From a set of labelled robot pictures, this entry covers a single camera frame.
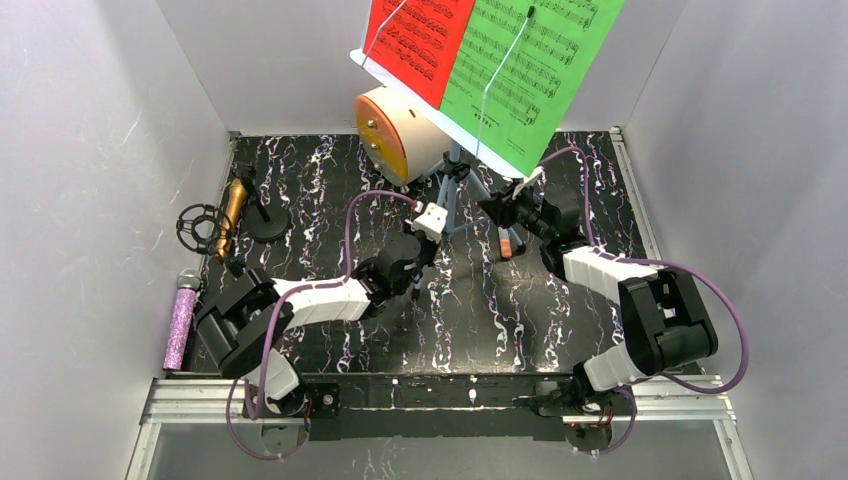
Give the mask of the green sheet music page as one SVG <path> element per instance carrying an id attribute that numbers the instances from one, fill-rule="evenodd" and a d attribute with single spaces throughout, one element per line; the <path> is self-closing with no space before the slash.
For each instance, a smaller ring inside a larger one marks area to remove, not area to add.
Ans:
<path id="1" fill-rule="evenodd" d="M 475 2 L 440 107 L 457 141 L 504 177 L 529 175 L 623 6 Z"/>

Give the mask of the gold microphone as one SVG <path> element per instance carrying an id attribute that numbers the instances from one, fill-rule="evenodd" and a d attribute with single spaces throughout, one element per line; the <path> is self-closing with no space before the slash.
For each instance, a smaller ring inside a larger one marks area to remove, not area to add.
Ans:
<path id="1" fill-rule="evenodd" d="M 215 247 L 215 254 L 219 259 L 224 259 L 229 255 L 236 233 L 236 227 L 247 197 L 248 192 L 243 182 L 239 178 L 234 178 L 228 187 L 224 216 L 219 222 L 220 235 Z"/>

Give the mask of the purple glitter microphone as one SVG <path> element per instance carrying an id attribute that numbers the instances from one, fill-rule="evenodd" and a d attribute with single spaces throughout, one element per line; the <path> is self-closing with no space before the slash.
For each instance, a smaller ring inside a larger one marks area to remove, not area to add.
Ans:
<path id="1" fill-rule="evenodd" d="M 181 369 L 201 284 L 200 273 L 195 269 L 184 269 L 178 275 L 172 319 L 163 360 L 165 371 Z"/>

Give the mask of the light blue music stand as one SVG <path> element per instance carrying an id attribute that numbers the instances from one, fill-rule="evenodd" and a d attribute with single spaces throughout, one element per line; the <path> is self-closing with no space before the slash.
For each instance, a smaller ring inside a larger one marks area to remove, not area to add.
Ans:
<path id="1" fill-rule="evenodd" d="M 558 279 L 612 297 L 624 274 L 588 213 L 537 201 L 548 145 L 620 11 L 619 1 L 375 1 L 351 59 L 507 180 L 481 202 L 538 238 Z"/>

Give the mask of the red sheet music page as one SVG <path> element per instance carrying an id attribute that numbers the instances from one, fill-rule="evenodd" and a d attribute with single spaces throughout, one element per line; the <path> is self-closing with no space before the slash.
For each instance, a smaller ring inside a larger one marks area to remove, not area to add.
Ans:
<path id="1" fill-rule="evenodd" d="M 362 52 L 438 110 L 474 0 L 375 0 Z"/>

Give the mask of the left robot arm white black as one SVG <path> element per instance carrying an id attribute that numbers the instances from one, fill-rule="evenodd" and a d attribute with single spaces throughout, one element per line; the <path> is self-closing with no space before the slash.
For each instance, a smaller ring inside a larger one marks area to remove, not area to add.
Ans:
<path id="1" fill-rule="evenodd" d="M 350 277 L 320 281 L 275 279 L 249 269 L 196 313 L 193 327 L 221 377 L 244 382 L 246 410 L 256 419 L 302 390 L 299 373 L 274 347 L 286 331 L 378 316 L 391 299 L 418 285 L 438 248 L 424 233 L 403 233 L 360 261 Z"/>

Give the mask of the black shock-mount tripod stand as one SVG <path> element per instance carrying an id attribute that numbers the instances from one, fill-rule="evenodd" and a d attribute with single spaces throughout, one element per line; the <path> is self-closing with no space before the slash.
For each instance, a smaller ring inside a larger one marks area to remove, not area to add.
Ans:
<path id="1" fill-rule="evenodd" d="M 183 209 L 175 223 L 180 244 L 193 253 L 217 255 L 218 244 L 231 238 L 232 222 L 219 207 L 193 204 Z"/>

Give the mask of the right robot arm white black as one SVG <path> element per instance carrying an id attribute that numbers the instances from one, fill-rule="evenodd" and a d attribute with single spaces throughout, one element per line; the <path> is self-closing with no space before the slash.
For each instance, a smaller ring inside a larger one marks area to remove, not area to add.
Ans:
<path id="1" fill-rule="evenodd" d="M 565 384 L 524 400 L 539 410 L 602 404 L 615 388 L 631 385 L 714 355 L 718 336 L 691 274 L 604 257 L 579 227 L 572 199 L 537 200 L 531 188 L 509 185 L 479 207 L 499 227 L 521 226 L 538 238 L 542 262 L 556 278 L 583 286 L 619 308 L 622 341 L 572 369 Z"/>

